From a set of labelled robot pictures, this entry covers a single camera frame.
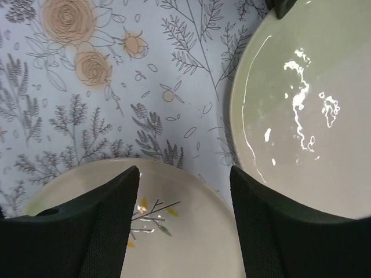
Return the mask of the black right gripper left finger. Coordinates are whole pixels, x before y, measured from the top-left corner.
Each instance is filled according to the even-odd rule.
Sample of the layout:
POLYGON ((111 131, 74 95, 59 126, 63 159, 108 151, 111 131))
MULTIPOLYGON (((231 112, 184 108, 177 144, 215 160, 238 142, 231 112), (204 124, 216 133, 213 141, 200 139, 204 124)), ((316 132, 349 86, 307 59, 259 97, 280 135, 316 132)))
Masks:
POLYGON ((35 216, 1 219, 1 277, 120 277, 139 180, 132 166, 35 216))

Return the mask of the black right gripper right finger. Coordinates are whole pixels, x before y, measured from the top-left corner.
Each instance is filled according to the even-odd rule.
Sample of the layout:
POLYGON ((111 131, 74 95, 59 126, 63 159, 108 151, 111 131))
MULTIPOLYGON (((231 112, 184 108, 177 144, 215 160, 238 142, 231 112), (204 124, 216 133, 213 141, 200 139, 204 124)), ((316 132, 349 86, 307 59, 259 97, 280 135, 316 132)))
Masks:
POLYGON ((230 190, 247 277, 370 277, 370 218, 300 204, 239 167, 230 190))

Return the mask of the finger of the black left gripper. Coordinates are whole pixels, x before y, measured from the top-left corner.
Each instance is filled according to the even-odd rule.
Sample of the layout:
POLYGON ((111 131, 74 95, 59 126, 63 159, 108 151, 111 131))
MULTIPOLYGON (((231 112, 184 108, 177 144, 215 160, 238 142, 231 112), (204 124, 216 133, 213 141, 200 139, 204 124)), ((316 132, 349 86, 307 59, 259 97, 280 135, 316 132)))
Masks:
POLYGON ((268 8, 266 18, 283 19, 288 17, 289 19, 299 19, 303 16, 306 17, 312 1, 277 0, 265 1, 265 4, 268 8))

